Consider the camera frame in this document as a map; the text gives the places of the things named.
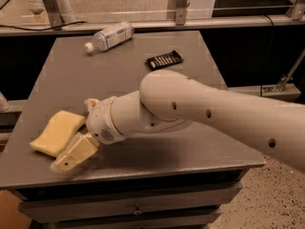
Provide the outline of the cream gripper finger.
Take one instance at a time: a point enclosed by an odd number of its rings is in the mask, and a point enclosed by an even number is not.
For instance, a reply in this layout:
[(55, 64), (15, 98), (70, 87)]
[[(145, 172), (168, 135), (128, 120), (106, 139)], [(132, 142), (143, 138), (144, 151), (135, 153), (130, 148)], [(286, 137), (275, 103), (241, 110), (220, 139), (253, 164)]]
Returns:
[(84, 101), (84, 104), (87, 107), (88, 112), (91, 112), (99, 102), (100, 102), (99, 99), (88, 98)]
[(51, 170), (57, 173), (68, 172), (98, 151), (99, 143), (91, 134), (77, 133), (67, 148), (51, 164)]

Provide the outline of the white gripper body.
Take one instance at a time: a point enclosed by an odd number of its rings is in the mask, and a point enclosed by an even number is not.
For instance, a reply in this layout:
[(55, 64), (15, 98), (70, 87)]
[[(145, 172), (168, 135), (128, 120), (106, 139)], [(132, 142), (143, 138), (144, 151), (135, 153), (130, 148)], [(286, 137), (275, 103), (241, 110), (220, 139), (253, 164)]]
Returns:
[(100, 100), (96, 107), (89, 112), (86, 120), (86, 127), (89, 133), (105, 145), (120, 142), (125, 139), (117, 131), (112, 121), (112, 103), (115, 99), (116, 97), (112, 96)]

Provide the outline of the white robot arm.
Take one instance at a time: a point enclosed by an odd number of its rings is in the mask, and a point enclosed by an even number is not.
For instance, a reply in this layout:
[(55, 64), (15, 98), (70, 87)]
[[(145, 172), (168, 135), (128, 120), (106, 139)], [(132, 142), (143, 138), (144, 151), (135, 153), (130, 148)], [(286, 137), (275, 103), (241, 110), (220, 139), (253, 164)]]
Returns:
[(299, 171), (305, 170), (305, 106), (277, 99), (222, 91), (167, 70), (147, 74), (139, 89), (105, 100), (88, 99), (86, 122), (64, 135), (55, 169), (70, 170), (97, 146), (135, 134), (155, 134), (202, 123)]

